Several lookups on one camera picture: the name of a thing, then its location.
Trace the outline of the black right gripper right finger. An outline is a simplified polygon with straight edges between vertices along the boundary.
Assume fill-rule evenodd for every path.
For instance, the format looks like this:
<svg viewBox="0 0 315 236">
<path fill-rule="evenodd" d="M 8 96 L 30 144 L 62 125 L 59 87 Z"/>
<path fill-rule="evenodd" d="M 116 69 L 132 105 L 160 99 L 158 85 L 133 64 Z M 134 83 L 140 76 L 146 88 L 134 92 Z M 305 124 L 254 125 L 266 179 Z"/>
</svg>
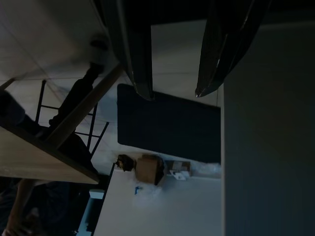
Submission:
<svg viewBox="0 0 315 236">
<path fill-rule="evenodd" d="M 204 30 L 196 97 L 216 91 L 249 49 L 269 0 L 212 0 Z"/>
</svg>

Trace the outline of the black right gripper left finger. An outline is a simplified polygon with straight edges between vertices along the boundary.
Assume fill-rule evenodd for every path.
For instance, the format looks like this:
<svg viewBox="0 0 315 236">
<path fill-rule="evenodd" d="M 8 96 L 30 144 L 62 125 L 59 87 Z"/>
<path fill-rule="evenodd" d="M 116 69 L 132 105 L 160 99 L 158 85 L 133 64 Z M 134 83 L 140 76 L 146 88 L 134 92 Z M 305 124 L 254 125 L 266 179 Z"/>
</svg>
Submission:
<svg viewBox="0 0 315 236">
<path fill-rule="evenodd" d="M 142 98 L 154 99 L 152 75 L 151 2 L 106 0 L 105 21 L 112 48 Z"/>
</svg>

